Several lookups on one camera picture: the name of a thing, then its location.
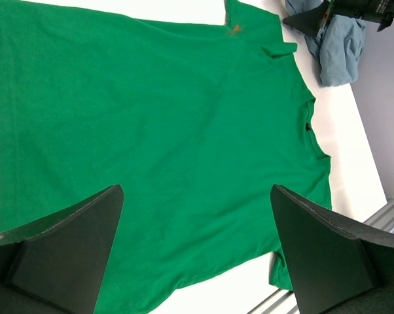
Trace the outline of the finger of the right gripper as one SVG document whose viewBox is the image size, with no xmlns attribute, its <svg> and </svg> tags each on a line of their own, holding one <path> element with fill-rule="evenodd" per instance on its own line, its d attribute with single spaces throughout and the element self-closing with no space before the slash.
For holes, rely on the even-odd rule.
<svg viewBox="0 0 394 314">
<path fill-rule="evenodd" d="M 334 1 L 323 1 L 312 10 L 307 10 L 283 19 L 283 24 L 306 36 L 317 36 L 332 17 Z"/>
</svg>

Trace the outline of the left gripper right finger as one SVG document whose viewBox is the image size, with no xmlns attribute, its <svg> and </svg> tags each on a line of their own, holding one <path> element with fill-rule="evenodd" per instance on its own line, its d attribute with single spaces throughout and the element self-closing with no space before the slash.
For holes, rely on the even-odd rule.
<svg viewBox="0 0 394 314">
<path fill-rule="evenodd" d="M 300 313 L 394 313 L 394 234 L 281 185 L 270 200 Z"/>
</svg>

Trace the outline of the green t shirt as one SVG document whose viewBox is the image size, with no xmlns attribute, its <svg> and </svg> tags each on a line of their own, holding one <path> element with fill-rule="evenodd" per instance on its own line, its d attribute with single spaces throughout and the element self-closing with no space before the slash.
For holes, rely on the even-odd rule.
<svg viewBox="0 0 394 314">
<path fill-rule="evenodd" d="M 120 185 L 96 313 L 149 313 L 271 252 L 291 290 L 271 188 L 331 207 L 296 44 L 271 12 L 225 9 L 219 26 L 0 1 L 0 230 Z"/>
</svg>

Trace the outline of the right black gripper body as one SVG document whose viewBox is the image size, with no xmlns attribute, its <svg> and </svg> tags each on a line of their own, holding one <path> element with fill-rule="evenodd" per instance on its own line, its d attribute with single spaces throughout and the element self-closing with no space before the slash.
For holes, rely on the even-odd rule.
<svg viewBox="0 0 394 314">
<path fill-rule="evenodd" d="M 332 14 L 379 24 L 377 32 L 394 22 L 394 0 L 339 0 L 331 5 Z"/>
</svg>

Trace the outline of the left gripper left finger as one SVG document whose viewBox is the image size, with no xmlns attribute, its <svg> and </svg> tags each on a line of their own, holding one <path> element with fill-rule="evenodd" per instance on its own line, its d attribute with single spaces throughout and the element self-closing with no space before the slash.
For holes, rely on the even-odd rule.
<svg viewBox="0 0 394 314">
<path fill-rule="evenodd" d="M 93 313 L 120 220 L 113 185 L 0 233 L 0 313 Z"/>
</svg>

